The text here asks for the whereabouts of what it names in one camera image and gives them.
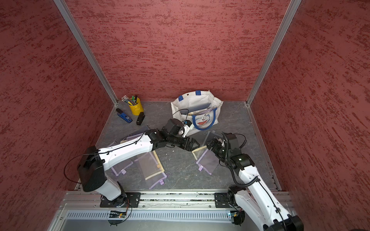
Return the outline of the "blue grey mesh pouch front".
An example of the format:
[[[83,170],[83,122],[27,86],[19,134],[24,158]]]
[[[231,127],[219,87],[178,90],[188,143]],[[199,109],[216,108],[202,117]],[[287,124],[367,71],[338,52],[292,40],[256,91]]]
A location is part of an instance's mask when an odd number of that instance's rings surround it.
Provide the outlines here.
[[[209,102],[195,102],[194,104],[192,105],[189,105],[188,106],[188,110],[189,112],[194,112],[194,111],[198,111],[198,110],[202,110],[202,109],[206,109],[208,107],[210,107],[211,103]]]

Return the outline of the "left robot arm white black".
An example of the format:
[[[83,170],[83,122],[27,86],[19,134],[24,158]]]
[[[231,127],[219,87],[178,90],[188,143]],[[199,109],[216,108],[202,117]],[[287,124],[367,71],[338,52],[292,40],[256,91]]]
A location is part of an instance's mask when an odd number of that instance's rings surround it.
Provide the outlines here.
[[[172,118],[161,130],[146,130],[137,138],[111,147],[90,147],[87,153],[77,156],[80,158],[77,172],[82,190],[97,192],[110,202],[123,201],[126,198],[123,187],[110,179],[106,171],[127,159],[164,147],[179,147],[191,152],[199,146],[188,136],[194,128],[190,120],[182,122]]]

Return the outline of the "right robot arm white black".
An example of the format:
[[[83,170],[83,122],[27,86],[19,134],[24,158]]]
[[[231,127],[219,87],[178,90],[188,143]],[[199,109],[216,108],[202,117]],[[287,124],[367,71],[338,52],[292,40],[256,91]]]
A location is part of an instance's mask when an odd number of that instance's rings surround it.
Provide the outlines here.
[[[228,190],[228,201],[246,213],[260,231],[303,231],[304,224],[278,201],[263,181],[256,164],[244,154],[235,134],[223,133],[207,143],[230,172],[235,186]]]

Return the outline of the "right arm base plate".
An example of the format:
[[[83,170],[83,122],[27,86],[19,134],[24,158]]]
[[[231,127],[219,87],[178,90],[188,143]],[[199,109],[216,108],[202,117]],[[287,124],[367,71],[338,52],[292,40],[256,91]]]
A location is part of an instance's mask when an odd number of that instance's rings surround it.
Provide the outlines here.
[[[216,208],[241,208],[236,202],[236,195],[241,195],[242,192],[246,193],[247,199],[253,199],[254,197],[248,191],[239,191],[239,192],[226,192],[226,193],[215,193],[214,202]]]

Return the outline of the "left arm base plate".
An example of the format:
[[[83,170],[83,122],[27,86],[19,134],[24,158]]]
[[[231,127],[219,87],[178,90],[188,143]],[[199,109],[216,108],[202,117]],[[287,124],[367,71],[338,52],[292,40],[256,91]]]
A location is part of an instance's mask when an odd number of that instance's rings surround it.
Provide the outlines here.
[[[101,196],[101,208],[137,208],[141,193],[139,192],[126,192],[120,195],[113,201],[109,201],[105,196]]]

